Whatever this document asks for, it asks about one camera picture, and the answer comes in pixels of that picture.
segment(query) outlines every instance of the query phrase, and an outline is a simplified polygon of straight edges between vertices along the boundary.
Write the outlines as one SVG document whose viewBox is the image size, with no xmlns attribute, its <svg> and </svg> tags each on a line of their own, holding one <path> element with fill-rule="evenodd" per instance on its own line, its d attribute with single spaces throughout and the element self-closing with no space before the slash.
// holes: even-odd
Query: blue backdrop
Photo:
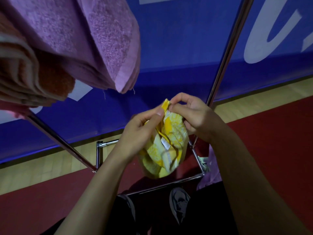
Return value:
<svg viewBox="0 0 313 235">
<path fill-rule="evenodd" d="M 127 2 L 141 32 L 135 93 L 78 84 L 79 96 L 36 111 L 69 142 L 123 128 L 181 91 L 205 101 L 241 0 Z M 312 7 L 313 0 L 255 0 L 215 100 L 312 74 Z M 52 147 L 30 123 L 0 111 L 0 163 Z"/>
</svg>

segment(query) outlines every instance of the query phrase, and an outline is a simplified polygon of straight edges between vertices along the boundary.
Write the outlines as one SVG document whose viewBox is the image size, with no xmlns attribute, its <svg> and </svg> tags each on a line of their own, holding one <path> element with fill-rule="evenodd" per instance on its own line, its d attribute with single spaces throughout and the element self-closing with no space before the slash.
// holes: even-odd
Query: towel rack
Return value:
<svg viewBox="0 0 313 235">
<path fill-rule="evenodd" d="M 213 82 L 211 89 L 210 89 L 210 93 L 209 93 L 209 96 L 208 96 L 208 99 L 206 102 L 208 106 L 212 106 L 214 97 L 215 97 L 215 95 L 218 91 L 218 88 L 221 84 L 221 81 L 224 77 L 227 65 L 230 61 L 233 50 L 235 49 L 236 43 L 239 39 L 239 36 L 240 36 L 241 30 L 244 26 L 244 23 L 248 17 L 252 3 L 253 3 L 253 0 L 241 0 L 235 22 L 233 24 L 232 30 L 230 32 L 230 35 L 229 35 L 229 38 L 227 41 L 226 48 L 225 48 L 224 53 L 223 53 L 222 60 L 219 64 L 218 71 L 216 73 L 214 82 Z M 64 150 L 68 151 L 71 155 L 73 155 L 75 158 L 77 158 L 82 164 L 84 164 L 85 166 L 90 168 L 93 172 L 97 172 L 97 170 L 100 167 L 100 150 L 101 150 L 101 148 L 108 146 L 108 145 L 111 145 L 111 144 L 115 144 L 118 142 L 118 140 L 113 140 L 113 141 L 109 141 L 109 142 L 102 142 L 102 141 L 96 142 L 96 147 L 97 147 L 96 166 L 94 166 L 86 158 L 84 158 L 83 155 L 81 155 L 77 150 L 75 150 L 72 146 L 70 146 L 63 138 L 61 138 L 60 135 L 58 135 L 46 123 L 44 123 L 41 119 L 39 119 L 34 113 L 31 113 L 30 115 L 25 116 L 25 119 L 28 120 L 30 123 L 32 123 L 36 128 L 41 130 L 44 134 L 46 134 L 49 138 L 51 138 L 54 142 L 56 142 Z M 127 195 L 143 194 L 143 193 L 150 192 L 150 191 L 153 191 L 156 189 L 161 189 L 161 188 L 173 185 L 173 184 L 178 184 L 178 183 L 182 183 L 182 182 L 186 182 L 186 181 L 190 181 L 190 180 L 194 180 L 194 179 L 198 179 L 198 178 L 203 177 L 205 174 L 205 170 L 204 170 L 204 167 L 203 167 L 203 165 L 199 159 L 199 156 L 197 155 L 197 153 L 195 151 L 195 145 L 196 145 L 197 139 L 198 139 L 198 137 L 195 138 L 193 143 L 191 141 L 189 141 L 188 144 L 189 144 L 190 149 L 193 152 L 193 155 L 194 155 L 196 161 L 198 162 L 198 166 L 201 170 L 201 173 L 199 173 L 195 176 L 189 177 L 189 178 L 170 182 L 170 183 L 167 183 L 167 184 L 164 184 L 161 186 L 156 186 L 156 187 L 153 187 L 150 189 L 145 189 L 145 190 L 140 190 L 140 191 L 128 193 Z"/>
</svg>

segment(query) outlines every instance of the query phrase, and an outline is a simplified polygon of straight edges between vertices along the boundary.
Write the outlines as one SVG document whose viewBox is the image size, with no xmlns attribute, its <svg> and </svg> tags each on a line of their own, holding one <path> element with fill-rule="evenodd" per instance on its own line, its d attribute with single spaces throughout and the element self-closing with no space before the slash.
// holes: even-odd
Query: yellow towel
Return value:
<svg viewBox="0 0 313 235">
<path fill-rule="evenodd" d="M 170 101 L 166 99 L 162 108 L 165 116 L 156 127 L 145 148 L 139 152 L 146 176 L 156 179 L 169 175 L 184 161 L 188 133 L 182 116 L 168 111 Z"/>
</svg>

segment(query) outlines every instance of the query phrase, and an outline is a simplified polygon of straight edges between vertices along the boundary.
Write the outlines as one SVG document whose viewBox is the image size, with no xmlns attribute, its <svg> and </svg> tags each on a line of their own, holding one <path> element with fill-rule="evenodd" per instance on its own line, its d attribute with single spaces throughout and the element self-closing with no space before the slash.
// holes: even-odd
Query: purple towel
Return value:
<svg viewBox="0 0 313 235">
<path fill-rule="evenodd" d="M 121 93 L 139 74 L 140 34 L 126 0 L 0 0 L 35 48 L 60 56 L 74 78 Z"/>
<path fill-rule="evenodd" d="M 219 172 L 215 153 L 211 145 L 209 146 L 209 157 L 207 161 L 207 166 L 209 167 L 210 171 L 207 172 L 204 175 L 204 177 L 201 179 L 201 181 L 199 182 L 197 186 L 197 190 L 222 181 L 222 177 Z"/>
</svg>

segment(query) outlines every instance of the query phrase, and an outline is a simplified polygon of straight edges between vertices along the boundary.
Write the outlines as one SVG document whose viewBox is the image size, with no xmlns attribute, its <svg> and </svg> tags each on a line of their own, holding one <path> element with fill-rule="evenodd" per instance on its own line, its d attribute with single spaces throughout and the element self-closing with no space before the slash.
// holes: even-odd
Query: shoe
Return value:
<svg viewBox="0 0 313 235">
<path fill-rule="evenodd" d="M 134 203 L 131 201 L 131 199 L 127 195 L 123 195 L 123 194 L 120 194 L 117 196 L 122 198 L 123 200 L 125 200 L 127 202 L 127 205 L 131 209 L 131 214 L 134 218 L 134 221 L 136 221 L 136 219 L 135 219 L 135 206 L 134 206 Z"/>
<path fill-rule="evenodd" d="M 176 187 L 170 192 L 170 207 L 179 225 L 182 224 L 185 218 L 189 200 L 190 196 L 180 187 Z"/>
</svg>

